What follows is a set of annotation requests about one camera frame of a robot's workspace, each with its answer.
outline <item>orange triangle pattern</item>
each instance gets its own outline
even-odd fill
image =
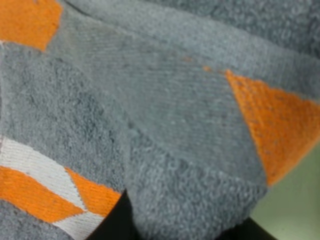
[[[44,51],[59,26],[55,0],[0,0],[0,41]]]
[[[320,105],[272,88],[261,80],[237,76],[230,70],[225,76],[257,147],[267,183],[271,186],[295,167],[320,140]]]
[[[0,166],[0,199],[47,223],[84,211],[22,172]]]
[[[111,188],[84,178],[69,168],[65,169],[77,186],[80,196],[88,210],[102,217],[106,217],[116,205],[120,194]]]

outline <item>green surface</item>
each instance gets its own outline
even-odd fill
[[[252,217],[278,240],[320,240],[320,145],[270,190]]]

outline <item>terry cloth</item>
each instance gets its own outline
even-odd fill
[[[242,2],[2,1],[0,239],[84,240],[124,189],[147,240],[246,219],[319,140],[320,12]]]

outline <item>orange stripe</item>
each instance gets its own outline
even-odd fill
[[[0,0],[0,40],[44,51],[61,12],[55,0]]]
[[[69,168],[65,169],[77,186],[88,210],[103,217],[107,216],[119,200],[120,194],[104,185],[89,181]]]
[[[320,139],[320,106],[261,80],[225,74],[263,162],[267,183],[289,172]]]
[[[53,223],[84,212],[19,171],[0,166],[0,183],[0,199],[45,222]]]

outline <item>white pattern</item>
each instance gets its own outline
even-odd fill
[[[78,189],[62,165],[29,146],[2,139],[0,166],[22,172],[75,206],[86,210]]]
[[[84,240],[98,227],[103,219],[102,216],[88,211],[54,222],[53,225],[65,231],[74,240]]]

